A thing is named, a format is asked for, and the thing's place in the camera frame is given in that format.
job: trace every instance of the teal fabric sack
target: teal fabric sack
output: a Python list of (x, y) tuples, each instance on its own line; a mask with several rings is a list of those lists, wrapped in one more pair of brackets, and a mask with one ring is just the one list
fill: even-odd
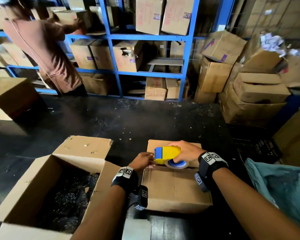
[(256, 190), (300, 226), (300, 167), (245, 162)]

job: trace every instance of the worker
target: worker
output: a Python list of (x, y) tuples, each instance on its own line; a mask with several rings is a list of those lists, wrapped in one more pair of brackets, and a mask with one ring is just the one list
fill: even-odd
[[(214, 187), (215, 184), (219, 188), (251, 239), (300, 240), (300, 228), (266, 198), (235, 176), (226, 161), (217, 154), (207, 153), (185, 141), (176, 141), (169, 145), (181, 148), (181, 153), (174, 158), (176, 163), (181, 160), (188, 162), (199, 160), (199, 173), (204, 183), (208, 187)], [(152, 166), (153, 160), (152, 153), (142, 152), (129, 164), (128, 169), (133, 169), (132, 173), (129, 173), (131, 175), (129, 178), (119, 171), (107, 195), (81, 223), (71, 240), (112, 239), (123, 211), (125, 198), (138, 184), (137, 173), (149, 165)], [(220, 222), (216, 222), (216, 228), (220, 227), (222, 227)]]
[(31, 20), (33, 0), (0, 0), (7, 18), (3, 30), (11, 41), (28, 54), (39, 66), (46, 84), (58, 94), (86, 96), (82, 78), (57, 44), (66, 34), (80, 29), (81, 21), (59, 25), (49, 20)]

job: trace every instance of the person's left hand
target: person's left hand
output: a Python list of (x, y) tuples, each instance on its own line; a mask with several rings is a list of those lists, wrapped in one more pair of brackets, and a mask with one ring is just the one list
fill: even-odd
[(141, 152), (129, 164), (129, 167), (133, 168), (137, 173), (144, 170), (146, 167), (153, 168), (156, 164), (153, 155), (152, 152)]

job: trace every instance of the blue tape dispenser part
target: blue tape dispenser part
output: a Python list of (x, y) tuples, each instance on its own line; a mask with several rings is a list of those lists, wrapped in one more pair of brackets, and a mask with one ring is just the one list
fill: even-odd
[(184, 169), (189, 166), (189, 163), (187, 161), (174, 162), (173, 159), (164, 161), (164, 164), (167, 167), (173, 169)]

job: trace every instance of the black pants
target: black pants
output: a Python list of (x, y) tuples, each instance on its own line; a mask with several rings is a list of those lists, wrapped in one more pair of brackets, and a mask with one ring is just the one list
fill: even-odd
[(77, 87), (75, 90), (72, 90), (70, 92), (66, 92), (63, 94), (64, 96), (81, 96), (85, 97), (88, 96), (87, 91), (83, 84), (81, 84), (79, 87)]

